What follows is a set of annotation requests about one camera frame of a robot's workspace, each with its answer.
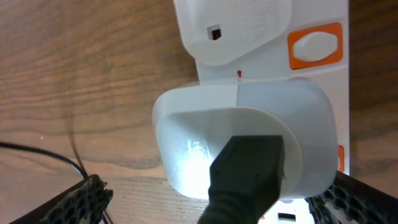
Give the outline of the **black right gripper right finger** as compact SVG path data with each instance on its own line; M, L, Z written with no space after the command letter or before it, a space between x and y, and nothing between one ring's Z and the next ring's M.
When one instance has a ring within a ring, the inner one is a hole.
M305 201L315 223L397 224L397 198L340 171L323 193Z

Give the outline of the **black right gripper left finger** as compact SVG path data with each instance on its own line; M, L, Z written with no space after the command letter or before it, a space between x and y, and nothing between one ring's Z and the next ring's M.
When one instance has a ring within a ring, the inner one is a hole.
M75 184L11 224L99 224L113 198L96 174Z

